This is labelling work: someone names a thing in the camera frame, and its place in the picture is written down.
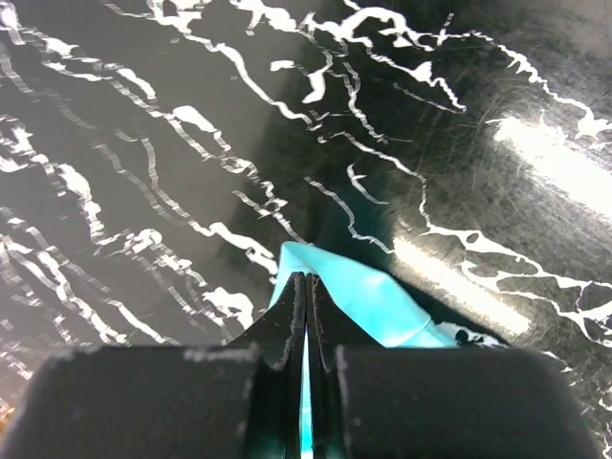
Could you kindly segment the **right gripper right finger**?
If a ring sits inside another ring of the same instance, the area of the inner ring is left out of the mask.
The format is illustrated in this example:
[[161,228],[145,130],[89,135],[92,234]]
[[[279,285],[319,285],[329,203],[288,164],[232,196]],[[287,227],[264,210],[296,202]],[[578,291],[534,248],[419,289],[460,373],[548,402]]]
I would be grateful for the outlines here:
[[386,348],[306,278],[316,458],[595,458],[569,387],[515,348]]

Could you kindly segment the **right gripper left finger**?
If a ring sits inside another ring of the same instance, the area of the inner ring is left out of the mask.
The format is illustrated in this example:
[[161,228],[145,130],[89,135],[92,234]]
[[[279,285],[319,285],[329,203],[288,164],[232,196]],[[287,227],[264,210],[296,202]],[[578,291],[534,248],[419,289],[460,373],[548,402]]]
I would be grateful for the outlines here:
[[37,370],[5,458],[296,458],[303,274],[225,346],[67,349]]

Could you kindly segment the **teal t-shirt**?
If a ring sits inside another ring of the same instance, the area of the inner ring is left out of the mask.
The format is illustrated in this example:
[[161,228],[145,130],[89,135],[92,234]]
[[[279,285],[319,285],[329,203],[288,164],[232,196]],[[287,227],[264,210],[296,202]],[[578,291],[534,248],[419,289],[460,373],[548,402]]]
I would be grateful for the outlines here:
[[458,346],[387,273],[313,245],[285,242],[271,304],[279,299],[293,273],[316,275],[339,309],[386,348]]

